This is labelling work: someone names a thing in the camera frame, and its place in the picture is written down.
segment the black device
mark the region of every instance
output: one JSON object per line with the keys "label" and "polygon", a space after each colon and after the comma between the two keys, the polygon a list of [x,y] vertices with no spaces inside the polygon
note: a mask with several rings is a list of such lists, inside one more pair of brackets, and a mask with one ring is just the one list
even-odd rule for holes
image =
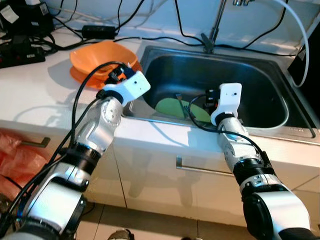
{"label": "black device", "polygon": [[7,32],[9,37],[17,34],[44,37],[55,29],[45,2],[36,5],[27,5],[23,1],[10,1],[10,4],[9,1],[6,1],[5,3],[0,5],[0,11],[6,9],[18,16],[18,19],[10,22],[8,18],[0,14],[0,27],[2,26],[2,30]]}
{"label": "black device", "polygon": [[[301,86],[301,92],[313,108],[314,112],[320,118],[320,107],[319,107],[319,61],[320,61],[320,23],[317,25],[311,36],[309,37],[309,49],[310,49],[310,62],[308,74],[305,83]],[[288,68],[289,73],[299,83],[303,78],[306,66],[306,54],[305,50],[301,51],[298,56],[294,59],[290,67]]]}
{"label": "black device", "polygon": [[0,46],[0,69],[45,60],[44,50],[41,47],[32,47],[25,35],[16,35],[10,43]]}
{"label": "black device", "polygon": [[115,39],[117,35],[114,26],[84,25],[81,33],[85,39]]}

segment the kitchen counter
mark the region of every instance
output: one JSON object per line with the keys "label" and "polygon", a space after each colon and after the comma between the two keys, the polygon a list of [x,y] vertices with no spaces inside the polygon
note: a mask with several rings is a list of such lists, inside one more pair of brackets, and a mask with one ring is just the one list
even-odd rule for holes
{"label": "kitchen counter", "polygon": [[[64,32],[54,33],[58,44],[69,45],[77,39]],[[124,40],[120,41],[141,58],[147,45],[166,46],[201,51],[173,42]],[[278,57],[247,51],[217,48],[216,54],[263,58],[276,61],[287,69],[291,57]],[[0,127],[35,133],[66,134],[71,128],[72,105],[80,86],[70,76],[69,51],[59,51],[46,57],[45,62],[0,69]],[[94,99],[96,90],[86,88],[79,100],[78,113]],[[272,161],[320,168],[320,147],[265,137],[251,137]],[[202,154],[220,152],[214,133],[201,129],[165,123],[122,118],[115,132],[115,141],[136,140],[136,144],[152,145],[158,149],[176,151],[184,148]]]}

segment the drawer handle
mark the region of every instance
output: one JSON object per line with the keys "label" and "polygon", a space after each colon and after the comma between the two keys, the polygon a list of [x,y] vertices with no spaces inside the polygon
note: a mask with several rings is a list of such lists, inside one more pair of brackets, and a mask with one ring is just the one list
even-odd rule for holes
{"label": "drawer handle", "polygon": [[217,175],[223,175],[223,176],[229,176],[229,177],[233,177],[234,176],[231,172],[216,171],[216,170],[210,170],[210,169],[205,169],[205,168],[200,168],[200,167],[193,167],[193,166],[184,166],[182,164],[182,157],[181,156],[177,156],[176,157],[176,165],[175,165],[175,167],[177,169],[181,169],[181,170],[188,170],[188,171],[201,172],[201,173],[207,173],[207,174],[217,174]]}
{"label": "drawer handle", "polygon": [[31,146],[31,147],[36,147],[36,148],[46,148],[50,142],[49,137],[44,137],[42,142],[33,142],[33,141],[22,141],[21,144]]}

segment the white cable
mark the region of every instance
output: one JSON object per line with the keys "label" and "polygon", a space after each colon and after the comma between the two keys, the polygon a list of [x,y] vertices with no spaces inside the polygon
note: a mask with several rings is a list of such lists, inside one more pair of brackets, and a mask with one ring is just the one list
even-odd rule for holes
{"label": "white cable", "polygon": [[310,50],[309,50],[309,42],[308,42],[308,37],[307,37],[307,33],[306,33],[306,30],[300,20],[300,18],[298,17],[298,15],[295,13],[295,11],[288,5],[286,4],[284,1],[282,0],[274,0],[275,2],[281,4],[283,7],[285,7],[291,14],[292,16],[295,18],[296,22],[298,23],[300,29],[301,29],[301,32],[302,32],[302,35],[303,35],[303,39],[304,39],[304,44],[305,44],[305,69],[304,69],[304,74],[303,74],[303,78],[302,78],[302,81],[299,85],[297,85],[295,83],[295,81],[292,79],[292,84],[296,87],[296,88],[300,88],[306,81],[306,77],[307,77],[307,74],[308,74],[308,70],[309,70],[309,58],[310,58]]}
{"label": "white cable", "polygon": [[[168,0],[162,0],[161,2],[159,2],[152,9],[152,11],[149,10],[148,13],[137,13],[135,15],[135,17],[147,17],[148,18],[151,15],[153,15],[167,1]],[[70,9],[54,7],[54,6],[50,6],[50,5],[48,5],[48,8],[55,9],[55,10],[61,10],[63,12],[67,12],[67,13],[73,13],[74,12],[73,10],[70,10]],[[118,18],[118,15],[114,15],[114,16],[107,17],[107,18],[101,18],[101,17],[96,17],[96,16],[93,16],[93,15],[85,14],[85,13],[82,13],[82,12],[79,12],[79,11],[75,11],[74,14],[80,15],[80,16],[88,18],[88,19],[95,20],[97,22],[110,22],[110,21]],[[123,13],[123,14],[120,14],[120,18],[122,18],[122,17],[130,17],[131,15],[132,15],[131,13]]]}
{"label": "white cable", "polygon": [[151,16],[152,10],[154,9],[154,5],[155,5],[155,0],[152,0],[151,4],[150,4],[150,9],[149,9],[149,16],[147,16],[141,23],[139,23],[138,25],[135,25],[134,27],[138,27],[141,26],[143,24],[145,24],[146,21],[148,21],[149,17]]}

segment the sink basin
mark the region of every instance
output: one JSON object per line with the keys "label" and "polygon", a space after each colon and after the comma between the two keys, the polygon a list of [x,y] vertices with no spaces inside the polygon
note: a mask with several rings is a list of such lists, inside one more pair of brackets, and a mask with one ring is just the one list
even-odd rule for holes
{"label": "sink basin", "polygon": [[[206,89],[219,89],[222,83],[240,83],[238,117],[249,134],[318,142],[285,76],[273,61],[147,46],[140,63],[151,89],[127,104],[123,110],[125,117],[193,126],[188,118],[157,112],[157,103],[176,98],[177,93],[182,95],[182,100],[190,102]],[[203,103],[205,98],[195,102],[201,108]]]}

